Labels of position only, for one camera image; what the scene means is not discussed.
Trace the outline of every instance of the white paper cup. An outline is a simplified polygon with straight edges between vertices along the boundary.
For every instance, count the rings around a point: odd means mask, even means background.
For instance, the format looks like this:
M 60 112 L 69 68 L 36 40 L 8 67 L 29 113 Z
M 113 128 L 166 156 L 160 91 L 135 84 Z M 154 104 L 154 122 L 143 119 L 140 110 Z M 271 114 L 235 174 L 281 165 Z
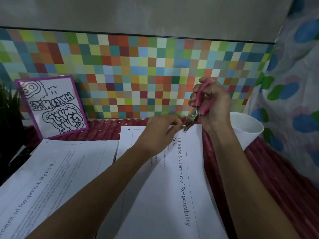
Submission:
M 264 130 L 260 121 L 239 112 L 230 112 L 230 122 L 243 150 Z

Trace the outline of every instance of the gray wall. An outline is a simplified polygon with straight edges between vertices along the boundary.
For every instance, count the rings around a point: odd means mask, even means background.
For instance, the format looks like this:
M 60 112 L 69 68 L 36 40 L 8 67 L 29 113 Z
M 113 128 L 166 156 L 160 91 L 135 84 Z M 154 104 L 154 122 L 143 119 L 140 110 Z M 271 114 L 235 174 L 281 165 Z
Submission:
M 274 42 L 292 0 L 0 0 L 0 26 Z

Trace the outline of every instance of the colorful square tiles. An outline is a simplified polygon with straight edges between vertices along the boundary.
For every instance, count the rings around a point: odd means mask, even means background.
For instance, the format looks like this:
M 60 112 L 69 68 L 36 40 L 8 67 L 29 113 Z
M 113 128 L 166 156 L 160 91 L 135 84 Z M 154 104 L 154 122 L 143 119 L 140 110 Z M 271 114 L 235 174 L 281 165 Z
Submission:
M 72 74 L 88 118 L 185 116 L 214 77 L 241 112 L 272 44 L 0 29 L 0 79 Z M 28 117 L 24 107 L 21 111 Z

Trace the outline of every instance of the purple frame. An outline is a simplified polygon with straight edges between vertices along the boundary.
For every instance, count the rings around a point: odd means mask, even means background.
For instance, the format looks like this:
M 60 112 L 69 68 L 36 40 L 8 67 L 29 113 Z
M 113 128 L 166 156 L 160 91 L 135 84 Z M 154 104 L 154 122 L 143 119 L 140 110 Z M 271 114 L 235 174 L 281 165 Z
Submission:
M 35 117 L 32 113 L 32 110 L 31 110 L 31 107 L 29 106 L 29 103 L 24 95 L 24 93 L 22 92 L 22 87 L 20 85 L 20 82 L 28 82 L 28 81 L 37 81 L 37 80 L 54 80 L 54 79 L 62 79 L 62 78 L 70 78 L 71 79 L 71 82 L 72 82 L 72 85 L 73 85 L 73 89 L 74 89 L 74 93 L 75 93 L 75 96 L 78 100 L 78 103 L 79 103 L 79 106 L 80 106 L 80 111 L 82 113 L 82 116 L 83 116 L 83 119 L 84 119 L 84 124 L 85 124 L 85 128 L 81 128 L 81 129 L 78 129 L 78 130 L 75 130 L 75 131 L 70 131 L 70 132 L 66 132 L 66 133 L 62 133 L 62 134 L 59 134 L 59 135 L 55 135 L 55 136 L 52 136 L 52 137 L 48 137 L 46 139 L 53 139 L 53 138 L 58 138 L 60 136 L 63 136 L 63 135 L 66 135 L 66 134 L 71 134 L 71 133 L 75 133 L 75 132 L 78 132 L 78 131 L 83 131 L 83 130 L 87 130 L 89 128 L 89 125 L 87 123 L 87 119 L 86 119 L 86 116 L 85 116 L 85 113 L 84 113 L 84 110 L 83 110 L 83 107 L 82 107 L 82 104 L 81 104 L 81 100 L 80 100 L 80 97 L 78 95 L 78 91 L 77 91 L 77 88 L 75 86 L 75 83 L 74 83 L 74 78 L 72 75 L 67 75 L 67 76 L 51 76 L 51 77 L 38 77 L 38 78 L 28 78 L 28 79 L 20 79 L 20 80 L 15 80 L 15 84 L 17 85 L 17 88 L 20 92 L 20 96 L 22 98 L 22 100 L 24 101 L 25 105 L 26 105 L 26 109 L 28 111 L 28 113 L 30 114 L 30 117 L 31 117 L 31 120 L 33 121 L 33 124 L 34 124 L 34 128 L 36 129 L 37 133 L 38 133 L 38 137 L 39 137 L 39 140 L 42 140 L 43 139 L 43 136 L 41 134 L 41 131 L 38 127 L 38 124 L 35 120 Z

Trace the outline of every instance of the black trim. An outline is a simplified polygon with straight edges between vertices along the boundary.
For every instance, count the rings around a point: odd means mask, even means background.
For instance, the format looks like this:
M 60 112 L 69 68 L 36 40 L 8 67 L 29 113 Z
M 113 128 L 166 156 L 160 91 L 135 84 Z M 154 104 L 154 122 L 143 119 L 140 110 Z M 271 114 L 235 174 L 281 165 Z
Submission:
M 228 41 L 228 42 L 254 43 L 254 44 L 275 44 L 275 43 L 272 43 L 272 42 L 242 41 L 242 40 L 219 40 L 219 39 L 202 39 L 202 38 L 190 38 L 190 37 L 170 37 L 170 36 L 157 36 L 157 35 L 132 34 L 132 33 L 109 33 L 109 32 L 91 32 L 91 31 L 86 32 L 86 31 L 76 31 L 76 30 L 58 30 L 58 29 L 42 29 L 42 28 L 22 28 L 22 27 L 6 27 L 6 26 L 0 26 L 0 28 L 4 28 L 4 29 L 21 29 L 21 30 L 37 30 L 37 31 L 51 31 L 51 32 L 76 32 L 76 33 L 128 35 L 128 36 L 142 36 L 142 37 L 155 37 L 155 38 L 188 39 L 188 40 Z

